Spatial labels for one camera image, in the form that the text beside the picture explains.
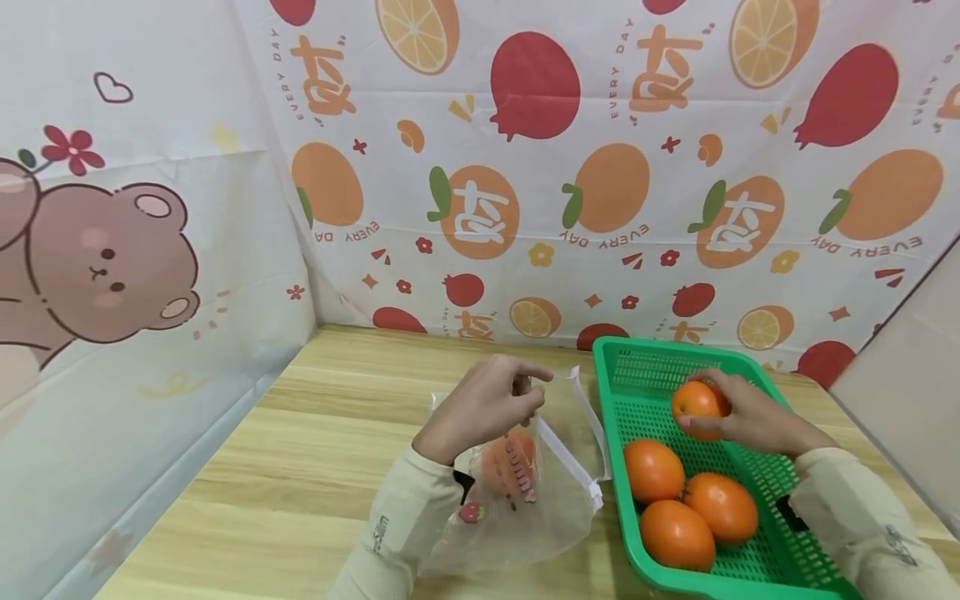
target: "white backdrop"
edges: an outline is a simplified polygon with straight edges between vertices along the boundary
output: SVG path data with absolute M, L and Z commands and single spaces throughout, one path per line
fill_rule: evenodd
M 960 226 L 952 3 L 236 6 L 334 321 L 829 386 Z
M 491 341 L 739 348 L 829 386 L 957 234 L 958 16 L 12 3 L 0 598 L 91 595 L 314 300 Z
M 0 598 L 75 600 L 259 399 L 314 309 L 228 3 L 9 3 L 0 50 Z M 17 207 L 34 181 L 31 217 Z M 183 237 L 161 188 L 114 193 L 143 182 L 182 199 Z M 70 331 L 110 343 L 73 341 L 11 398 L 37 380 L 15 361 Z

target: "person's left hand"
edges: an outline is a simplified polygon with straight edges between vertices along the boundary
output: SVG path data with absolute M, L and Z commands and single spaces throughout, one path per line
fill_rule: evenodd
M 528 425 L 544 402 L 543 387 L 531 377 L 550 381 L 553 372 L 507 354 L 477 361 L 414 438 L 414 450 L 452 466 L 462 452 Z

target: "yellow flower print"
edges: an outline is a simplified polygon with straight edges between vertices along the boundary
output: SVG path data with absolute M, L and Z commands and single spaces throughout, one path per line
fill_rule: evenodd
M 549 267 L 553 264 L 553 246 L 538 242 L 527 253 L 530 256 L 530 264 L 535 267 Z
M 790 273 L 793 266 L 800 260 L 800 253 L 795 250 L 784 250 L 774 256 L 770 263 L 770 273 Z

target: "fingers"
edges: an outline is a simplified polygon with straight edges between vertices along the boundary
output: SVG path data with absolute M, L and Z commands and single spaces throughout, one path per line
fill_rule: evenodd
M 516 356 L 511 356 L 510 358 L 513 359 L 513 368 L 517 374 L 536 377 L 540 381 L 553 381 L 553 371 L 547 369 L 545 366 L 526 360 L 525 358 L 517 358 Z
M 511 398 L 512 408 L 518 412 L 518 420 L 529 419 L 546 402 L 543 386 L 536 386 L 523 396 Z
M 715 383 L 718 388 L 720 388 L 720 391 L 723 392 L 724 396 L 727 398 L 735 396 L 734 392 L 736 392 L 735 386 L 737 384 L 747 383 L 747 380 L 740 375 L 727 375 L 719 369 L 705 369 L 703 371 L 697 371 L 692 373 L 687 379 L 689 381 L 703 381 L 704 379 L 709 379 Z
M 695 433 L 724 437 L 723 419 L 719 417 L 680 417 L 680 426 Z
M 514 377 L 514 396 L 529 394 L 531 387 L 530 377 L 526 375 L 517 375 Z

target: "heart outline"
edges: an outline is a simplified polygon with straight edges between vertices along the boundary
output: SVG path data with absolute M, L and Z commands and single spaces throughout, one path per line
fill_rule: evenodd
M 125 95 L 123 98 L 117 98 L 117 99 L 109 98 L 109 97 L 107 96 L 107 94 L 104 93 L 104 89 L 103 89 L 103 87 L 101 86 L 101 80 L 102 80 L 102 79 L 107 79 L 107 80 L 109 80 L 109 82 L 110 82 L 110 88 L 112 88 L 112 89 L 118 89 L 118 88 L 119 88 L 119 89 L 126 90 L 126 92 L 127 92 L 126 95 Z M 107 73 L 106 71 L 97 71 L 96 73 L 93 74 L 93 86 L 97 88 L 97 93 L 100 94 L 101 100 L 103 100 L 103 101 L 106 102 L 107 104 L 119 104 L 119 105 L 122 105 L 122 104 L 126 104 L 126 103 L 128 103 L 128 102 L 132 102 L 132 100 L 133 100 L 133 90 L 130 88 L 130 86 L 127 85 L 127 84 L 121 84 L 121 83 L 118 82 L 112 75 L 110 75 L 110 74 Z

